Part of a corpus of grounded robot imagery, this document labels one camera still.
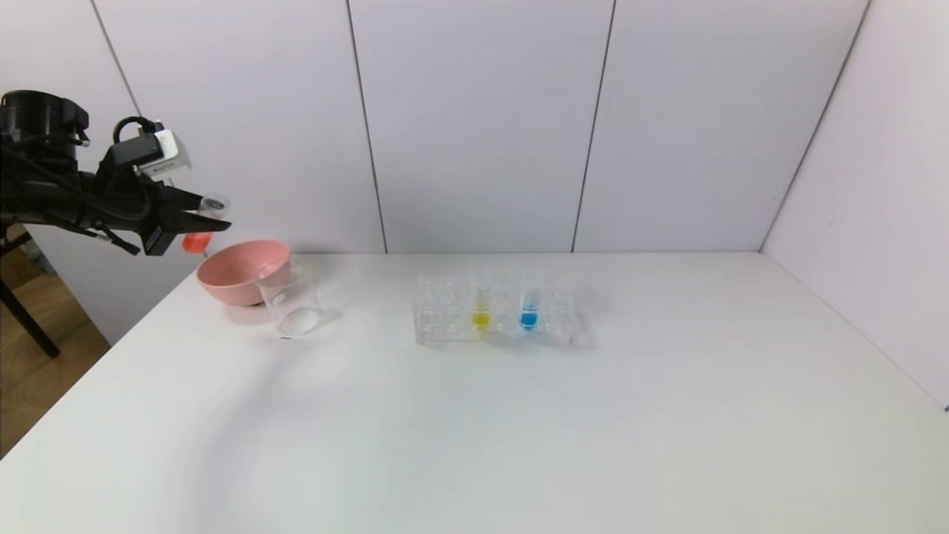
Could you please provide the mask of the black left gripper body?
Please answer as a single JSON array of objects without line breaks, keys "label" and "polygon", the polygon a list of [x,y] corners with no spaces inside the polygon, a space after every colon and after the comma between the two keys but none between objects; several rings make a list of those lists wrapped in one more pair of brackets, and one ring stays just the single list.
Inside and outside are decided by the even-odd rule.
[{"label": "black left gripper body", "polygon": [[82,192],[95,202],[82,203],[82,233],[123,252],[162,256],[176,230],[167,230],[168,187],[135,170],[109,178],[80,172]]}]

